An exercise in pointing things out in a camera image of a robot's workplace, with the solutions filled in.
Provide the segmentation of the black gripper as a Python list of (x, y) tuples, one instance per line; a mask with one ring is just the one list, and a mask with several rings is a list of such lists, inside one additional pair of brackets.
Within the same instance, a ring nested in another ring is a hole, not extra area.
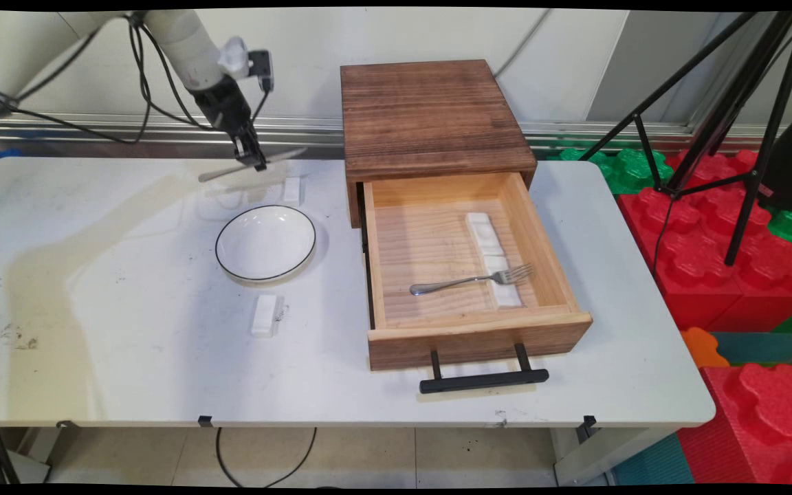
[(234, 159), (256, 171), (267, 169), (258, 135), (252, 125), (252, 110), (238, 82), (229, 75), (211, 87), (194, 90), (195, 103), (214, 129), (232, 138)]

